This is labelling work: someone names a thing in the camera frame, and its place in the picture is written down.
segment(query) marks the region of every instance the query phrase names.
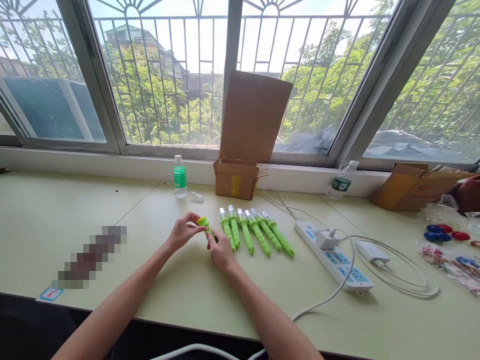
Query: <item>green bottle label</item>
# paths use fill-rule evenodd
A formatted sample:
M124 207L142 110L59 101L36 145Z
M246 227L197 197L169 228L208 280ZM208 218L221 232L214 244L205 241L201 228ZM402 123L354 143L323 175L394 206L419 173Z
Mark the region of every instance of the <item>green bottle label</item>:
M175 166L173 168L173 182L178 189L187 186L187 169L185 166Z
M336 177L331 184L331 187L337 191L346 192L352 182L348 179Z

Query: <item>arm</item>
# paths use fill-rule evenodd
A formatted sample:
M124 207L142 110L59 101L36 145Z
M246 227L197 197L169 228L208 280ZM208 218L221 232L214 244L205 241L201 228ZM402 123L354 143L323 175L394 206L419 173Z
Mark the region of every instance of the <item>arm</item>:
M275 360L323 359L294 322L242 270L234 258L229 239L214 229L218 243L206 234L216 265L237 290L268 354Z
M199 218L189 212L178 219L166 242L86 318L52 359L103 359L134 317L167 260L193 235L207 229L188 223L197 223Z

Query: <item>green foliage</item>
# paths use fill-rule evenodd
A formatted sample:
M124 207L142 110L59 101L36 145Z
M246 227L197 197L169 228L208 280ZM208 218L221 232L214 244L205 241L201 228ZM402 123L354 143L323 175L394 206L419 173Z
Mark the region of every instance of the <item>green foliage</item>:
M377 0L372 11L377 15L391 14L395 3ZM450 15L480 14L478 0L457 3ZM50 20L46 11L43 17L44 21L19 22L17 30L5 26L5 34L0 37L2 46L11 48L12 42L30 50L32 61L24 62L30 76L84 82L62 35L62 25ZM308 44L299 49L300 64L281 75L282 80L294 82L294 99L289 102L279 134L284 142L293 133L317 134L328 126L340 127L388 20L385 16L371 18L369 31L355 38L351 31L340 27L340 21L330 19L320 46ZM473 104L480 102L479 39L477 17L449 16L380 129L404 130L454 149L456 143L465 140L476 142L480 106L475 108ZM346 44L341 54L337 51L339 43ZM164 52L139 44L120 49L109 44L102 51L129 142L220 143L222 79L215 81L213 89L203 85L200 96L188 96L184 80L173 78L172 59L164 59Z
M450 15L480 14L479 1L457 3ZM393 6L392 0L379 0L373 11L388 14ZM339 128L387 23L385 18L371 19L369 33L358 36L353 43L349 32L340 33L338 24L330 21L320 48L314 44L305 46L298 68L293 66L282 75L283 80L293 82L297 72L294 97L299 100L290 101L280 138L287 142L293 132L316 134L329 125ZM338 39L348 42L342 56L335 55ZM477 143L479 106L469 104L480 99L479 39L477 17L449 16L380 130L404 130L454 150L460 149L455 145L465 139ZM345 66L346 62L361 65Z

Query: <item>power strip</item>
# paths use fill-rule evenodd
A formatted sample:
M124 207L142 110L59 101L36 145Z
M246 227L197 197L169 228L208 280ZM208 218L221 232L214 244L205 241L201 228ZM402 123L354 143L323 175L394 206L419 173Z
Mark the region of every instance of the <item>power strip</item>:
M310 221L296 221L295 230L301 235L308 247L313 251L316 257L321 261L323 266L330 272L337 283L341 284L345 276L350 270L352 262L339 250L338 247L333 249L320 249L318 235L326 228L319 229ZM347 292L362 293L374 287L371 282L358 268L353 270L348 277L347 282L343 286L343 290Z

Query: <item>window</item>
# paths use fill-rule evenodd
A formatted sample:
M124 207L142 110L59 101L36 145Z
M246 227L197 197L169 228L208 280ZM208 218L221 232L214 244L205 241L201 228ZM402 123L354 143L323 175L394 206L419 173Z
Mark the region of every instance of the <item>window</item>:
M27 138L105 143L56 3L6 4L0 5L0 93L16 125Z
M218 149L228 1L89 5L127 143Z
M274 151L328 154L397 1L244 1L237 69L293 83Z
M474 169L479 17L478 0L0 1L0 136L215 159L238 69L293 83L272 163Z
M480 2L457 1L363 156L477 162L479 67Z

